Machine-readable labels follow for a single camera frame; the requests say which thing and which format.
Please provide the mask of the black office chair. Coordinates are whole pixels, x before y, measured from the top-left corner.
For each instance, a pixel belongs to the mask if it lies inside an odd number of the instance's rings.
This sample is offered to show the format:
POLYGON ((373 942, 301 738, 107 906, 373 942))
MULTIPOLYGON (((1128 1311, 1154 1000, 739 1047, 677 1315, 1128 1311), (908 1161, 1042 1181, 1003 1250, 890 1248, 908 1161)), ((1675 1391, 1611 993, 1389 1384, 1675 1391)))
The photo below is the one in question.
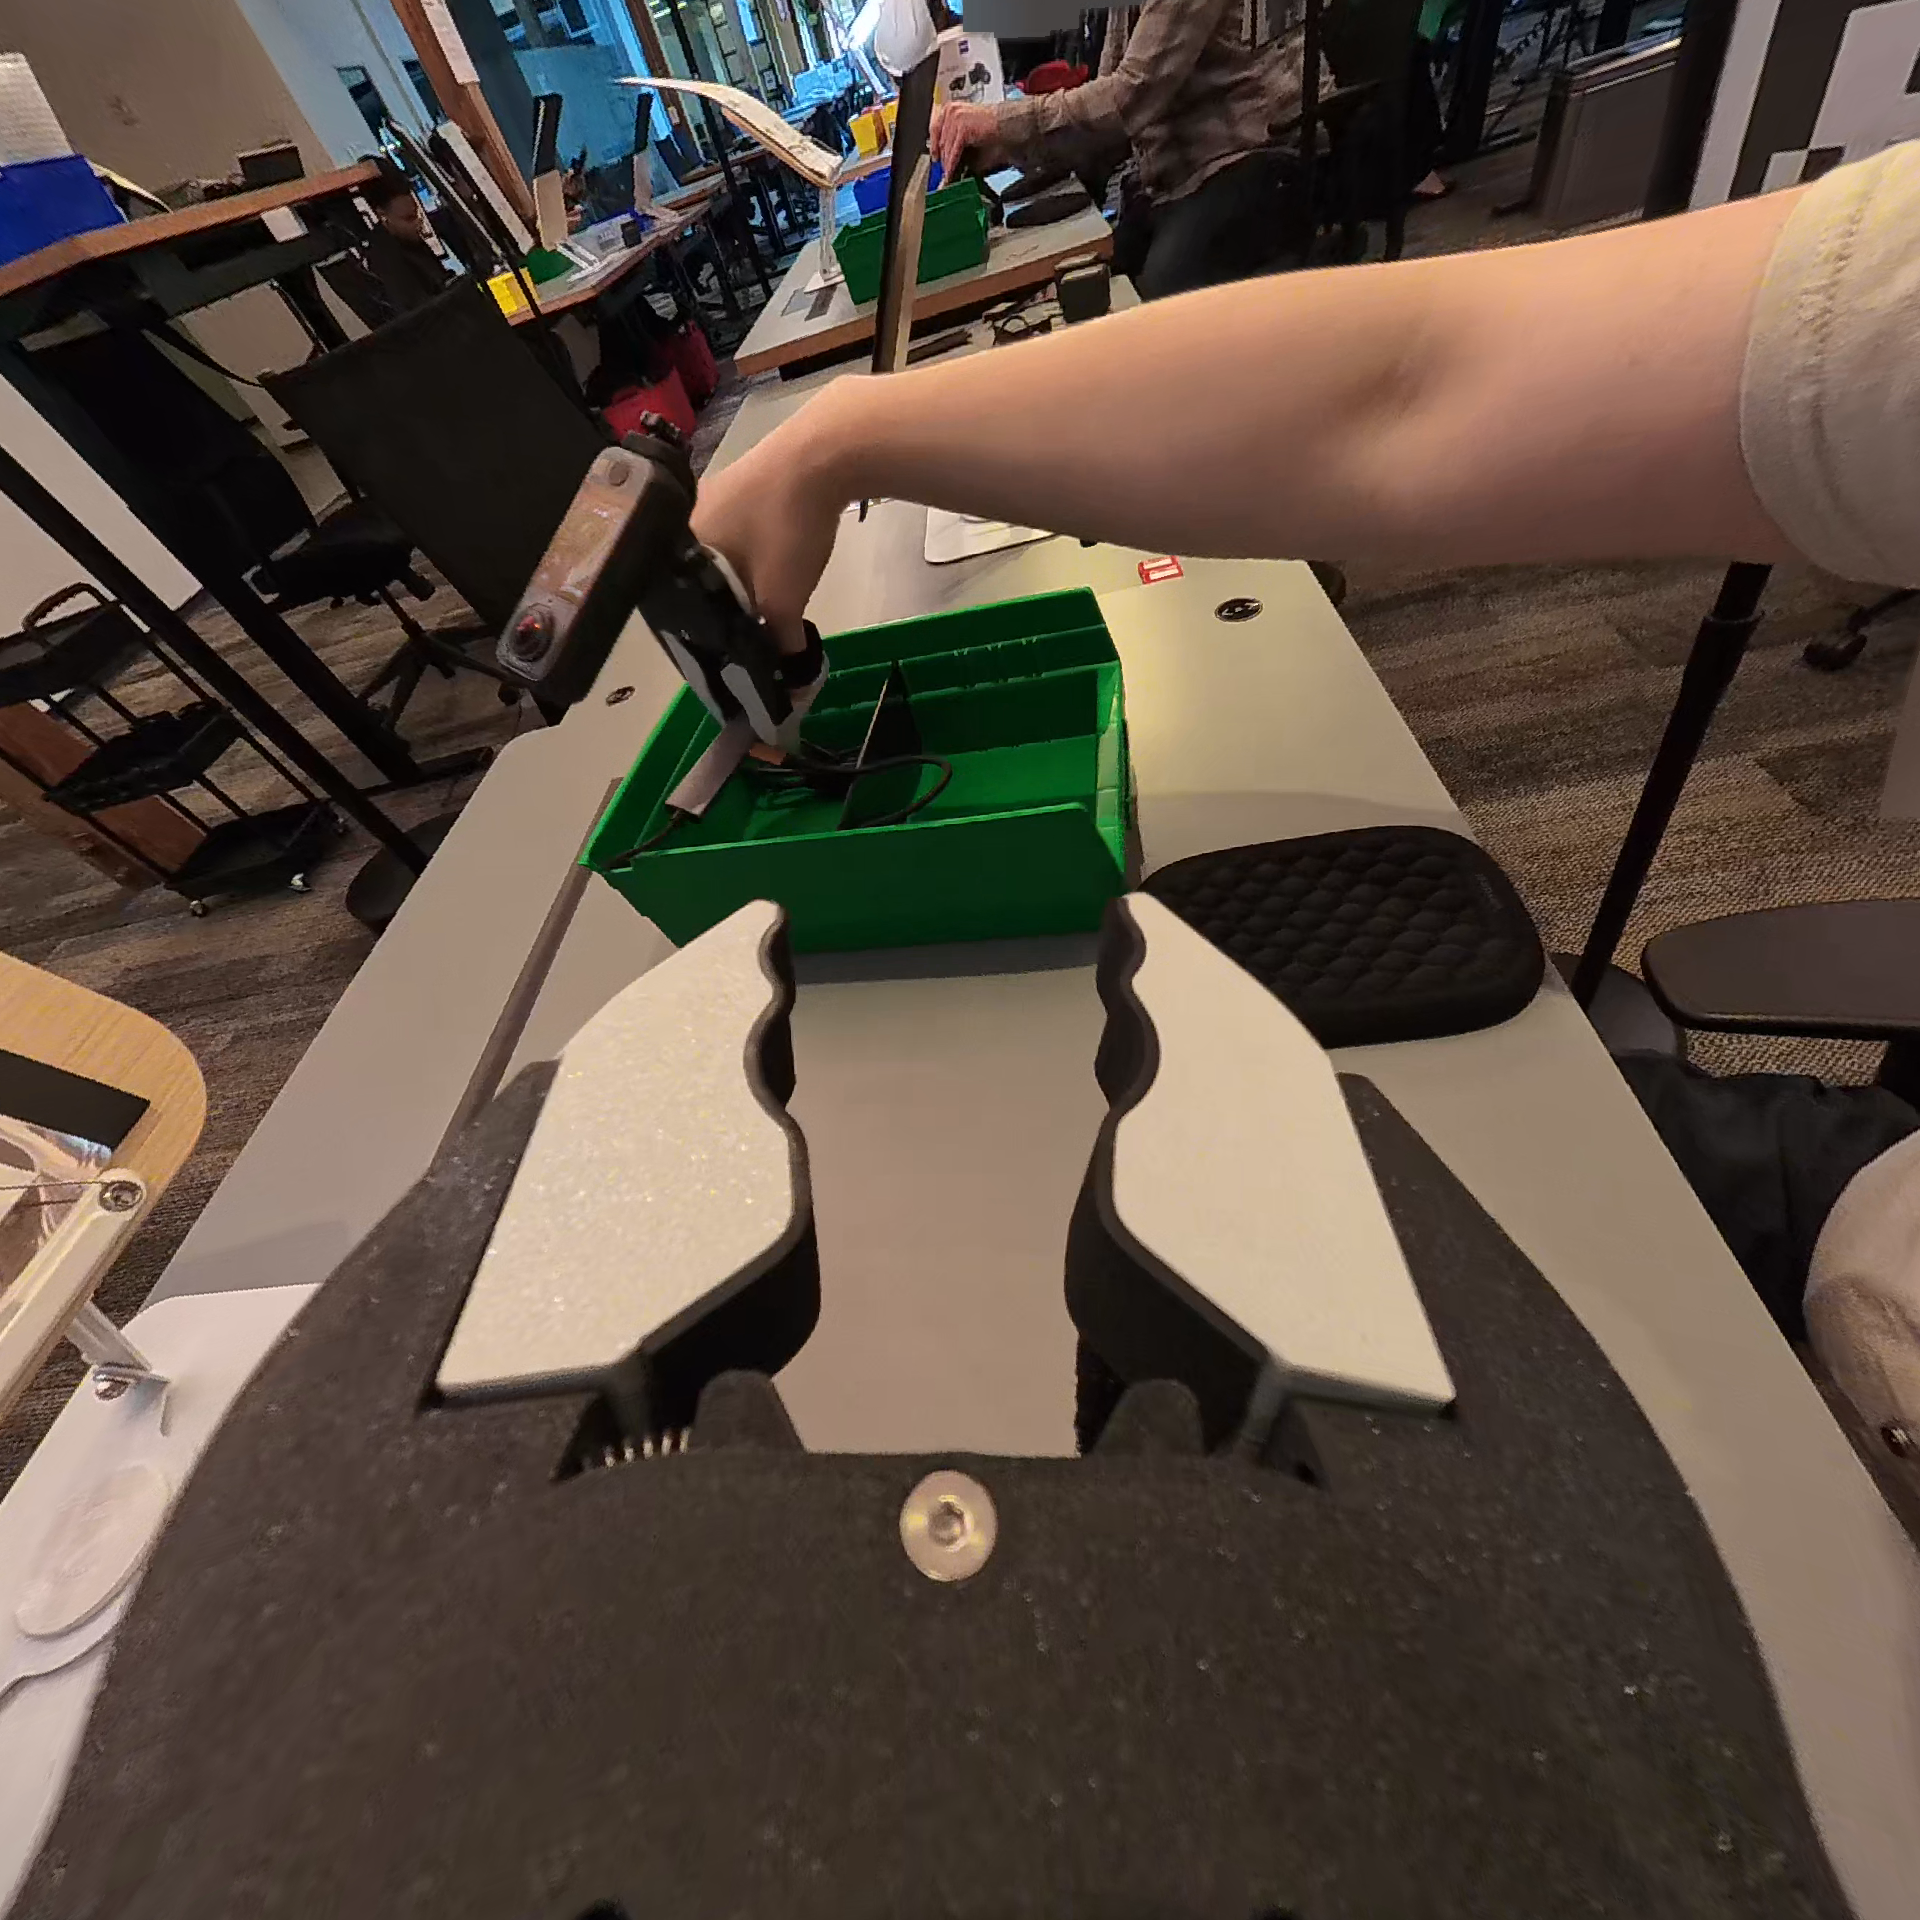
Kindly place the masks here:
POLYGON ((488 654, 472 657, 451 633, 421 631, 427 662, 492 680, 502 702, 526 691, 501 672, 498 639, 592 459, 612 447, 545 371, 528 335, 482 285, 461 279, 419 312, 260 381, 490 635, 488 654))

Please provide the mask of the person's right hand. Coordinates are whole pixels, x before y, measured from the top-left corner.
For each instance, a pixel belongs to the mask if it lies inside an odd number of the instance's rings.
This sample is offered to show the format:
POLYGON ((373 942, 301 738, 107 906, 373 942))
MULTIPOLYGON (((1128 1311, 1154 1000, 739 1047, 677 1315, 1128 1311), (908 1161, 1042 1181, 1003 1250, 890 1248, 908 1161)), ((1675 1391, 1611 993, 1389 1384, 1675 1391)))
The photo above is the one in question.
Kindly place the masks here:
POLYGON ((774 647, 793 657, 849 505, 894 475, 894 381, 852 376, 699 483, 691 534, 726 563, 774 647))

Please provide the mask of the wooden standing desk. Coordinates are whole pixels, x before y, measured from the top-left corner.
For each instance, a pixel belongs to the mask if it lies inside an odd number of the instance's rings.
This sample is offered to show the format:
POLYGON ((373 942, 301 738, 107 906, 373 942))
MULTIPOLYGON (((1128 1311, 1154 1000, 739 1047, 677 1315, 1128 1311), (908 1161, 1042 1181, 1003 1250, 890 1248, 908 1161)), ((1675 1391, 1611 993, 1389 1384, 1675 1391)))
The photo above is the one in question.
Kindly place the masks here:
POLYGON ((322 659, 249 586, 246 573, 212 552, 210 535, 188 534, 185 513, 161 483, 161 469, 129 458, 90 413, 81 387, 49 381, 42 354, 66 342, 145 342, 172 321, 200 313, 258 286, 283 293, 297 317, 315 291, 313 271, 347 253, 368 227, 360 209, 377 178, 373 160, 291 184, 162 210, 66 235, 9 261, 2 271, 2 374, 11 392, 177 561, 196 589, 241 627, 251 645, 331 723, 379 784, 355 784, 222 657, 203 672, 227 701, 285 753, 301 777, 392 851, 404 871, 425 864, 409 834, 377 808, 379 797, 459 777, 485 757, 419 762, 402 736, 322 663, 322 659))

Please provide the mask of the rounded wooden table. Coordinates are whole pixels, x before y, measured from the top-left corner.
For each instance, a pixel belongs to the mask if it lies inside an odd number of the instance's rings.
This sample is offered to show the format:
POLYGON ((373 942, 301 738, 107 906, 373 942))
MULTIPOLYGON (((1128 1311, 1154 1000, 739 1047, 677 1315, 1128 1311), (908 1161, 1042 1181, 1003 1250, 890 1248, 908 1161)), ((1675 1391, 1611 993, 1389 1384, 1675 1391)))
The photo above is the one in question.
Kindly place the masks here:
POLYGON ((161 1384, 97 1297, 202 1141, 202 1067, 153 1018, 13 955, 2 1049, 2 1415, 59 1347, 110 1399, 161 1384))

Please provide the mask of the person's pale trousers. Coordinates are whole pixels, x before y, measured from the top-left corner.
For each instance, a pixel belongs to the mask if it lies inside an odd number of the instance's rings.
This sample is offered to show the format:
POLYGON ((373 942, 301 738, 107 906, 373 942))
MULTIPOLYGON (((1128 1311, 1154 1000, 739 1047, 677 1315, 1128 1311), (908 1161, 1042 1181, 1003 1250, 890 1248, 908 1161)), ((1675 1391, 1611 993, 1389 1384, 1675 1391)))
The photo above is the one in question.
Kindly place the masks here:
POLYGON ((1832 1414, 1918 1534, 1918 1139, 1865 1165, 1808 1269, 1808 1347, 1832 1414))

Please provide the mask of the dark bag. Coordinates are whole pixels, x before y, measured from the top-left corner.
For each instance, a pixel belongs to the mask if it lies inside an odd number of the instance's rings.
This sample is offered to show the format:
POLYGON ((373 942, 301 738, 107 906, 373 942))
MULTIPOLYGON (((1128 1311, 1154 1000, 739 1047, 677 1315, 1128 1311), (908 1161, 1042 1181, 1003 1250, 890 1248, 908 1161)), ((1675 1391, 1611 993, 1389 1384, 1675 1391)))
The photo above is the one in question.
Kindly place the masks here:
POLYGON ((1915 1136, 1915 1107, 1810 1074, 1715 1074, 1618 1053, 1624 1081, 1784 1336, 1808 1343, 1817 1237, 1851 1183, 1915 1136))

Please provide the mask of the green plastic bin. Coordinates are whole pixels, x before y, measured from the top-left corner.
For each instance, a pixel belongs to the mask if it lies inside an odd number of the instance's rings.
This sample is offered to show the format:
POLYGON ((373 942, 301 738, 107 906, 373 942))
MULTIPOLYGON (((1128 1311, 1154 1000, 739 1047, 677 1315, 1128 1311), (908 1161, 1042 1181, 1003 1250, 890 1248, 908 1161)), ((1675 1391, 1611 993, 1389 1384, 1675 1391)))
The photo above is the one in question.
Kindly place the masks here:
POLYGON ((796 953, 1057 937, 1099 927, 1137 864, 1120 651, 1091 589, 922 616, 826 643, 830 674, 781 769, 742 767, 699 822, 665 798, 717 736, 680 694, 594 824, 581 867, 670 942, 749 902, 796 953), (840 832, 891 662, 924 753, 924 808, 840 832))

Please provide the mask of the black rolling cart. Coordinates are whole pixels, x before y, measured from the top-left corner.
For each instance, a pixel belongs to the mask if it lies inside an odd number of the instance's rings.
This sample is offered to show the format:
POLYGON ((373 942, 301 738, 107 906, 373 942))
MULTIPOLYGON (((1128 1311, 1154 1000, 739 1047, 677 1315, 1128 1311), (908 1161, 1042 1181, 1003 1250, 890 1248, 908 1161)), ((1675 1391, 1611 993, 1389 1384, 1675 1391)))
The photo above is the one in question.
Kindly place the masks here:
POLYGON ((121 602, 74 583, 2 639, 5 813, 190 915, 308 893, 347 822, 121 602))

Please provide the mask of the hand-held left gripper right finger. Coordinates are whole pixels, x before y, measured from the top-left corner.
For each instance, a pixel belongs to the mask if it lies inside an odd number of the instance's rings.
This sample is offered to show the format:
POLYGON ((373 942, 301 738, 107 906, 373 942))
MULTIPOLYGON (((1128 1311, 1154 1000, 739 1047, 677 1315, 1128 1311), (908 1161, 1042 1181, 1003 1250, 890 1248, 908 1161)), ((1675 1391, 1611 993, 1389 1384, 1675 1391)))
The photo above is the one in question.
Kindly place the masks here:
POLYGON ((1203 1426, 1298 1405, 1448 1421, 1457 1384, 1322 1042, 1150 894, 1096 961, 1106 1098, 1068 1232, 1074 1421, 1174 1384, 1203 1426))

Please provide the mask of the black bin divider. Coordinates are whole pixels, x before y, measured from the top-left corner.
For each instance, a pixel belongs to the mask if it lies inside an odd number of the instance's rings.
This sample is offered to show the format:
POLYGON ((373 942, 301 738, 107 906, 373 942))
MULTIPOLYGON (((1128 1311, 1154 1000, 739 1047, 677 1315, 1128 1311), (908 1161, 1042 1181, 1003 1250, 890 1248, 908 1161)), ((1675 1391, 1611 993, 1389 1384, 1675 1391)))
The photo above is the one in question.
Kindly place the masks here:
POLYGON ((928 771, 937 774, 941 767, 924 753, 902 663, 891 662, 852 762, 837 831, 862 832, 902 825, 924 808, 924 775, 928 771))

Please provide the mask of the black metal pole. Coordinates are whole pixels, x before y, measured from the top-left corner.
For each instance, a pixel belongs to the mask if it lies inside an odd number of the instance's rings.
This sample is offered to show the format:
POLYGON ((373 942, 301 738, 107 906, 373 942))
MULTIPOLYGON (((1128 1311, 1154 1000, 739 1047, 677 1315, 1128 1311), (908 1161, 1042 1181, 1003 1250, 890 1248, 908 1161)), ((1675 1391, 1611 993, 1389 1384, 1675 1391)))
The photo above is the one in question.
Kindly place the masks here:
POLYGON ((1689 647, 1661 742, 1630 814, 1614 869, 1600 889, 1587 942, 1578 958, 1560 955, 1568 993, 1610 1049, 1680 1053, 1675 1025, 1650 989, 1617 962, 1620 941, 1640 906, 1685 786, 1717 711, 1732 687, 1761 624, 1769 565, 1730 565, 1709 614, 1689 647))

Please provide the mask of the red bag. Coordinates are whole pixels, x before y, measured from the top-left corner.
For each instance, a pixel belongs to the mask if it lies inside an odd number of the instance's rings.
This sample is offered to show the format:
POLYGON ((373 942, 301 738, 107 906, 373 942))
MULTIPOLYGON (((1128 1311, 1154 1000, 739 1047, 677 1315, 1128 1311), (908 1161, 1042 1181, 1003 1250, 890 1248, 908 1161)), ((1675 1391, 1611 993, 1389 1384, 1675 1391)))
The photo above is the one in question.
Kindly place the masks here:
POLYGON ((672 367, 614 387, 601 381, 592 392, 592 409, 614 443, 642 437, 691 449, 699 424, 683 376, 672 367))

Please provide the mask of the person's right forearm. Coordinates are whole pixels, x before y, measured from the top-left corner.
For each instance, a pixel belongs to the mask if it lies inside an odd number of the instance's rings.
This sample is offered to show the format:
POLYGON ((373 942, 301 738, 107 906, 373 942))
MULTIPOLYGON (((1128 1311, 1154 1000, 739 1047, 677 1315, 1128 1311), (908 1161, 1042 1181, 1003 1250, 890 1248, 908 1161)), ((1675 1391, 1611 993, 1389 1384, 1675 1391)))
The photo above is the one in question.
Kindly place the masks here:
POLYGON ((1537 247, 1249 279, 862 382, 876 493, 1221 561, 1778 561, 1744 342, 1795 195, 1537 247))

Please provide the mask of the blue storage bin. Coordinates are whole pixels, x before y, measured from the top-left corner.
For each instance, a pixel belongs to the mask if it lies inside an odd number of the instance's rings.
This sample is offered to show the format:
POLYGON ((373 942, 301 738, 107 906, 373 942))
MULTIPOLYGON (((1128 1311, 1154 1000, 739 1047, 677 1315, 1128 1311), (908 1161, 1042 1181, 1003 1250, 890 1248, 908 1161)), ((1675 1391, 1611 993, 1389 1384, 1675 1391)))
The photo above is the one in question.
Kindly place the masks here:
POLYGON ((125 223, 110 186, 81 153, 2 162, 2 265, 125 223))

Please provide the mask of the black quilted wrist pad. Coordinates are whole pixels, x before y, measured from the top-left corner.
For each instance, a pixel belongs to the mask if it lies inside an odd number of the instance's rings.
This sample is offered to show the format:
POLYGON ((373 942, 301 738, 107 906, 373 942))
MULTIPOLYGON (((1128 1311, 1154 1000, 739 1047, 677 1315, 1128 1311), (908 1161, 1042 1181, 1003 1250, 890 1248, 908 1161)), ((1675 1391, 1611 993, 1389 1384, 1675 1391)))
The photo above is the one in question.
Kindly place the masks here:
POLYGON ((1473 840, 1372 825, 1219 848, 1142 882, 1326 1049, 1462 1039, 1522 1015, 1548 951, 1473 840))

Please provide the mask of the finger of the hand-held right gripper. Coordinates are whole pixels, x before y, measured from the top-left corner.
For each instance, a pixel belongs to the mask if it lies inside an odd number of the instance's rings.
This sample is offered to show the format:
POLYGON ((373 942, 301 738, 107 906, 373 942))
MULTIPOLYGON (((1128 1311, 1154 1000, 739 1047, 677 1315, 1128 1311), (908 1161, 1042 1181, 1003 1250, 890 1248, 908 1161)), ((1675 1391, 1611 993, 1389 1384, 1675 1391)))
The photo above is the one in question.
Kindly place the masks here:
POLYGON ((745 719, 723 726, 715 742, 665 798, 672 822, 699 822, 742 767, 784 767, 784 744, 763 742, 745 719))

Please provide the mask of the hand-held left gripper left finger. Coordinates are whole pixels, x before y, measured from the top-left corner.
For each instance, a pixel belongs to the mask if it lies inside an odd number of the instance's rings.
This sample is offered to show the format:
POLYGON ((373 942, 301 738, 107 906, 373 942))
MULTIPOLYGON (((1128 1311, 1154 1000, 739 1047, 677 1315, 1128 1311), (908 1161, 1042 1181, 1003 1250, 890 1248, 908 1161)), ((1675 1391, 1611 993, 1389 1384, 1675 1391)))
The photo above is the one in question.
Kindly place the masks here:
POLYGON ((565 1045, 435 1391, 691 1421, 779 1374, 824 1305, 787 915, 752 902, 565 1045))

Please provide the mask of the white stand base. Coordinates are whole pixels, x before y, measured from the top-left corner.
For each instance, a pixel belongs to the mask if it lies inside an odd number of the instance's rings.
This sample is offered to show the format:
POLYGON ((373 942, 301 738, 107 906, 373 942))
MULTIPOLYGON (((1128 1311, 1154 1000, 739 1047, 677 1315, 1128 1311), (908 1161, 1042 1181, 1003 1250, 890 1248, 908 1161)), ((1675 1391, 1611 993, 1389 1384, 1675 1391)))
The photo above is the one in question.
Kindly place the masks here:
POLYGON ((241 1389, 313 1287, 161 1301, 130 1323, 155 1379, 93 1384, 56 1417, 2 1506, 5 1696, 104 1651, 241 1389))

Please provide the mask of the pale shirt sleeve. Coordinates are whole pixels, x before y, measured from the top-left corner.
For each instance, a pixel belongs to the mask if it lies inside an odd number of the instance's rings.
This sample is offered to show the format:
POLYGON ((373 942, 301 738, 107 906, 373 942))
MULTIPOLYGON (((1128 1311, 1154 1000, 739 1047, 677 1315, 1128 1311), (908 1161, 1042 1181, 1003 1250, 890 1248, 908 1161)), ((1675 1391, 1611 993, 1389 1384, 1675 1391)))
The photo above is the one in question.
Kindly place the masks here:
POLYGON ((1747 336, 1740 447, 1804 561, 1918 589, 1915 139, 1796 198, 1747 336))

